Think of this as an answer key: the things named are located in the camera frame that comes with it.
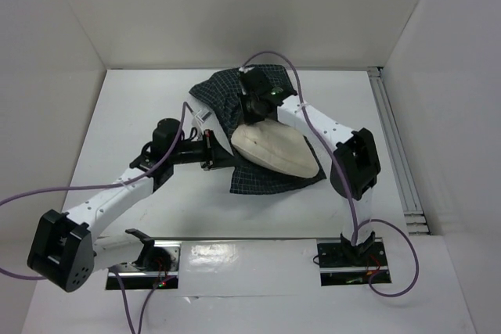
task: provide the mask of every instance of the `white floor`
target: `white floor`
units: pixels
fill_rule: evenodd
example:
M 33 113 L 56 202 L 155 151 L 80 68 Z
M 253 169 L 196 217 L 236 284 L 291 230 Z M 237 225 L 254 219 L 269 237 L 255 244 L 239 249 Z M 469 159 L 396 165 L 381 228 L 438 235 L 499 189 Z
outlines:
M 139 154 L 158 120 L 179 118 L 189 88 L 212 72 L 109 71 L 72 184 L 114 180 Z M 313 106 L 342 124 L 374 133 L 382 166 L 374 217 L 405 228 L 366 73 L 300 75 L 305 98 Z M 328 157 L 316 149 L 328 174 Z M 276 196 L 235 196 L 228 193 L 230 174 L 231 169 L 203 172 L 195 165 L 176 167 L 161 190 L 130 209 L 106 233 L 134 227 L 151 236 L 173 237 L 339 236 L 341 200 L 328 181 Z M 71 193 L 65 207 L 92 194 Z M 412 279 L 410 252 L 390 229 L 376 230 L 384 237 L 394 281 L 382 289 L 397 291 Z M 318 268 L 311 262 L 312 240 L 187 243 L 179 289 L 160 291 L 152 299 L 145 332 L 474 332 L 442 239 L 423 237 L 413 242 L 420 255 L 420 281 L 408 296 L 393 300 L 376 297 L 367 286 L 320 287 Z M 127 332 L 120 293 L 104 291 L 105 278 L 106 272 L 95 273 L 71 294 L 39 282 L 23 333 Z M 129 293 L 134 318 L 145 295 Z

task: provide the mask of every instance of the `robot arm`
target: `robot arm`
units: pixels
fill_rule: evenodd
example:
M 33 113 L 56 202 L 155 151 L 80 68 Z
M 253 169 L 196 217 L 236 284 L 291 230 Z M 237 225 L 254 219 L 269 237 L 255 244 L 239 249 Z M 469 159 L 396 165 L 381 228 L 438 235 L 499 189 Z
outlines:
M 302 106 L 315 129 L 323 134 L 330 150 L 339 161 L 349 182 L 359 223 L 371 218 L 371 197 L 376 176 L 380 172 L 376 146 L 366 129 L 353 131 L 320 113 L 307 103 L 301 105 L 294 91 L 273 87 L 259 70 L 241 73 L 243 94 L 240 97 L 243 121 L 252 124 L 266 117 L 278 118 L 281 123 L 298 129 L 314 139 L 306 124 Z M 67 292 L 78 289 L 93 271 L 111 267 L 124 261 L 141 265 L 153 252 L 154 239 L 136 229 L 123 235 L 100 238 L 104 229 L 128 208 L 157 191 L 172 175 L 173 166 L 181 163 L 200 163 L 204 170 L 235 166 L 235 159 L 216 140 L 212 131 L 205 131 L 201 139 L 177 141 L 173 153 L 151 174 L 135 180 L 157 164 L 175 140 L 180 123 L 165 119 L 158 123 L 141 154 L 115 182 L 123 186 L 99 192 L 77 207 L 64 213 L 50 210 L 42 216 L 28 257 L 28 266 Z M 346 199 L 341 179 L 332 168 L 330 182 Z M 369 225 L 359 230 L 357 243 L 349 239 L 356 230 L 345 200 L 346 219 L 341 241 L 348 256 L 359 257 L 369 248 L 374 233 Z

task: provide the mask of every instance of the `wall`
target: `wall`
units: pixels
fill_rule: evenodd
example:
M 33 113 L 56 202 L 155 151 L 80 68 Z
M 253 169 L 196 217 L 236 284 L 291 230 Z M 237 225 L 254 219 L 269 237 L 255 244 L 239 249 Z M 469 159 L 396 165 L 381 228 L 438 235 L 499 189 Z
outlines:
M 501 326 L 501 0 L 420 0 L 384 68 L 432 228 L 479 334 Z
M 234 66 L 273 48 L 298 66 L 383 65 L 417 0 L 70 0 L 110 67 Z
M 68 184 L 104 73 L 67 0 L 0 0 L 0 199 Z M 63 198 L 0 208 L 0 242 L 30 242 L 40 215 Z M 0 266 L 28 273 L 27 251 L 1 248 Z M 0 275 L 2 332 L 21 331 L 33 289 Z

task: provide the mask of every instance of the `black cloth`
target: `black cloth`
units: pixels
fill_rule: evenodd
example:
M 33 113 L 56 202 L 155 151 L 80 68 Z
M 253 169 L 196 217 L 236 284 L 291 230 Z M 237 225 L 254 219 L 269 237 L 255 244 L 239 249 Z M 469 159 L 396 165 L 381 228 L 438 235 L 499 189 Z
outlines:
M 266 74 L 273 86 L 292 88 L 287 71 L 283 66 L 268 64 L 257 66 Z M 230 145 L 232 134 L 238 127 L 240 118 L 243 115 L 239 99 L 241 92 L 237 68 L 216 72 L 211 78 L 193 86 L 189 91 L 190 95 L 212 109 L 230 141 Z M 319 165 L 319 173 L 313 178 L 298 178 L 268 170 L 244 159 L 232 147 L 233 155 L 239 160 L 240 166 L 235 167 L 233 171 L 229 191 L 242 195 L 270 195 L 301 189 L 325 179 L 325 172 L 312 146 L 308 140 L 306 142 Z

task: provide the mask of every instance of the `purple cable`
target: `purple cable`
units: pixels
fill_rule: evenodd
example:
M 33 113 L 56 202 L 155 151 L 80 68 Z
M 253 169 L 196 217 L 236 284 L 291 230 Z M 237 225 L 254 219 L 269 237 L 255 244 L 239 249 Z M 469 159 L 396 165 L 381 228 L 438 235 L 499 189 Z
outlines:
M 191 109 L 191 107 L 189 106 L 189 104 L 187 102 L 184 102 L 182 104 L 182 113 L 181 113 L 181 120 L 180 120 L 179 128 L 178 128 L 177 133 L 175 134 L 174 141 L 171 144 L 171 147 L 165 153 L 165 155 L 162 157 L 162 159 L 159 160 L 153 167 L 151 167 L 144 174 L 140 174 L 139 176 L 136 176 L 135 178 L 133 178 L 131 180 L 127 180 L 127 181 L 125 181 L 123 183 L 105 184 L 105 185 L 82 185 L 82 186 L 78 186 L 78 187 L 52 187 L 52 188 L 35 189 L 34 191 L 19 193 L 17 195 L 10 196 L 10 197 L 8 197 L 6 199 L 3 199 L 2 201 L 0 201 L 0 207 L 2 207 L 3 205 L 5 205 L 7 203 L 10 203 L 11 201 L 14 201 L 16 199 L 22 199 L 24 197 L 38 195 L 40 193 L 62 192 L 62 191 L 63 192 L 67 192 L 67 191 L 88 191 L 88 190 L 93 190 L 93 189 L 120 188 L 120 187 L 122 187 L 124 185 L 133 184 L 133 183 L 137 182 L 138 180 L 140 180 L 140 179 L 142 179 L 144 177 L 149 176 L 163 162 L 165 162 L 165 160 L 171 155 L 172 150 L 174 150 L 176 142 L 179 140 L 179 137 L 181 137 L 182 125 L 183 125 L 183 123 L 185 121 L 186 109 L 188 109 L 188 111 L 191 112 L 191 113 L 193 112 L 193 110 Z M 26 276 L 26 275 L 19 275 L 19 274 L 16 274 L 16 273 L 12 273 L 11 271 L 7 271 L 4 268 L 0 268 L 0 274 L 7 275 L 8 277 L 12 277 L 12 278 L 16 278 L 16 279 L 23 279 L 25 281 L 40 281 L 42 279 L 45 279 L 45 278 L 39 277 L 39 276 L 38 277 L 30 277 L 30 276 Z
M 120 291 L 122 292 L 122 300 L 124 301 L 124 309 L 125 309 L 125 317 L 127 318 L 127 323 L 128 327 L 131 330 L 131 334 L 141 334 L 141 329 L 142 329 L 142 319 L 144 317 L 144 312 L 146 310 L 146 305 L 148 304 L 148 301 L 150 300 L 150 297 L 153 295 L 155 290 L 158 288 L 158 284 L 155 283 L 153 284 L 153 288 L 151 291 L 148 292 L 148 295 L 146 295 L 146 298 L 144 299 L 144 303 L 142 303 L 141 307 L 141 314 L 139 316 L 139 326 L 138 326 L 138 332 L 136 333 L 134 330 L 134 324 L 132 324 L 132 319 L 131 319 L 131 312 L 128 309 L 128 301 L 127 301 L 127 293 L 125 292 L 125 286 L 124 286 L 124 281 L 122 281 L 121 276 L 118 274 L 118 270 L 115 267 L 110 268 L 110 271 L 115 274 L 117 277 L 118 285 L 120 286 Z M 169 279 L 174 278 L 174 276 L 168 276 L 167 278 L 163 279 L 160 281 L 160 283 L 164 283 L 168 281 Z
M 242 66 L 246 66 L 252 59 L 260 56 L 260 55 L 264 55 L 264 54 L 271 54 L 271 55 L 275 55 L 275 56 L 278 56 L 279 58 L 283 59 L 285 62 L 287 62 L 287 64 L 289 65 L 289 67 L 292 69 L 293 73 L 294 73 L 294 77 L 296 78 L 296 83 L 297 83 L 297 93 L 299 94 L 299 100 L 301 101 L 301 104 L 304 104 L 304 99 L 303 99 L 303 92 L 301 90 L 301 82 L 299 80 L 299 74 L 297 73 L 297 70 L 296 70 L 296 67 L 294 66 L 294 64 L 292 64 L 292 62 L 283 54 L 279 53 L 279 52 L 276 52 L 276 51 L 261 51 L 261 52 L 258 52 L 254 55 L 252 55 L 249 59 L 247 59 L 247 61 L 242 65 Z M 356 245 L 357 243 L 357 240 L 358 240 L 358 237 L 359 237 L 359 229 L 363 226 L 365 226 L 366 224 L 369 224 L 370 222 L 378 222 L 378 223 L 382 223 L 382 224 L 385 224 L 391 228 L 393 228 L 395 231 L 397 231 L 403 238 L 404 240 L 407 242 L 407 244 L 409 244 L 409 248 L 411 250 L 411 252 L 413 253 L 413 257 L 414 257 L 414 263 L 416 265 L 416 273 L 414 275 L 414 279 L 413 281 L 410 283 L 410 285 L 402 290 L 401 292 L 399 293 L 381 293 L 380 291 L 377 291 L 374 286 L 373 286 L 373 279 L 376 275 L 378 275 L 379 273 L 376 273 L 376 274 L 372 274 L 369 278 L 369 287 L 377 294 L 377 295 L 380 295 L 380 296 L 384 296 L 384 297 L 399 297 L 399 296 L 402 296 L 402 295 L 405 295 L 408 291 L 410 291 L 415 285 L 416 285 L 416 282 L 417 282 L 417 279 L 419 277 L 419 274 L 420 274 L 420 262 L 417 258 L 417 254 L 416 254 L 416 250 L 414 249 L 414 246 L 413 244 L 410 242 L 410 239 L 409 237 L 400 229 L 398 228 L 397 226 L 395 226 L 394 224 L 391 224 L 390 222 L 388 221 L 384 221 L 382 219 L 370 219 L 368 221 L 364 221 L 362 222 L 361 224 L 358 223 L 358 220 L 357 220 L 357 214 L 355 212 L 355 203 L 353 201 L 353 196 L 351 194 L 351 190 L 350 190 L 350 186 L 348 184 L 348 180 L 346 178 L 346 175 L 344 174 L 342 168 L 341 168 L 341 165 L 339 164 L 339 162 L 337 162 L 336 160 L 336 157 L 334 156 L 334 154 L 332 153 L 332 150 L 330 150 L 329 146 L 327 145 L 327 142 L 323 139 L 323 137 L 321 136 L 321 134 L 315 129 L 315 127 L 313 127 L 313 124 L 312 122 L 310 121 L 309 117 L 308 117 L 308 113 L 306 112 L 306 108 L 303 106 L 302 107 L 302 111 L 303 111 L 303 115 L 305 117 L 305 120 L 306 120 L 306 124 L 309 126 L 309 128 L 312 130 L 313 134 L 317 137 L 317 139 L 322 143 L 323 147 L 325 148 L 325 150 L 327 151 L 327 154 L 329 154 L 330 156 L 330 159 L 332 160 L 333 162 L 333 165 L 336 167 L 336 172 L 337 174 L 340 176 L 341 178 L 341 183 L 343 185 L 343 188 L 344 188 L 344 191 L 346 192 L 346 196 L 347 196 L 347 199 L 348 199 L 348 203 L 350 204 L 350 211 L 351 211 L 351 219 L 353 220 L 353 236 L 351 237 L 351 244 L 353 246 Z
M 297 93 L 299 94 L 299 100 L 301 102 L 301 105 L 305 103 L 305 100 L 303 98 L 303 91 L 301 88 L 301 81 L 299 80 L 299 74 L 297 73 L 296 67 L 292 62 L 283 54 L 276 52 L 276 51 L 261 51 L 258 52 L 257 54 L 252 55 L 247 61 L 242 65 L 246 66 L 252 59 L 257 58 L 260 55 L 264 54 L 272 54 L 275 56 L 278 56 L 282 58 L 284 61 L 289 64 L 289 67 L 292 69 L 292 72 L 294 73 L 294 76 L 296 77 L 296 84 L 297 84 Z M 339 162 L 337 162 L 336 157 L 333 154 L 333 151 L 330 150 L 329 145 L 327 142 L 323 139 L 321 134 L 313 127 L 312 122 L 310 121 L 310 118 L 308 116 L 308 113 L 306 112 L 306 107 L 302 106 L 302 111 L 303 111 L 303 116 L 305 117 L 306 124 L 309 126 L 309 128 L 312 130 L 313 134 L 317 137 L 317 139 L 320 141 L 324 149 L 327 151 L 327 154 L 329 155 L 330 159 L 332 160 L 332 163 L 334 167 L 336 168 L 337 175 L 339 175 L 341 179 L 341 184 L 343 185 L 343 189 L 346 193 L 346 198 L 348 200 L 348 204 L 350 205 L 350 211 L 351 211 L 351 219 L 353 220 L 353 234 L 351 235 L 351 244 L 353 246 L 357 245 L 357 241 L 359 239 L 359 231 L 357 228 L 359 227 L 359 222 L 357 220 L 357 214 L 355 212 L 355 203 L 353 202 L 353 195 L 351 194 L 350 190 L 350 185 L 348 184 L 348 180 L 346 178 L 346 175 L 343 172 L 343 169 L 341 168 L 341 165 Z

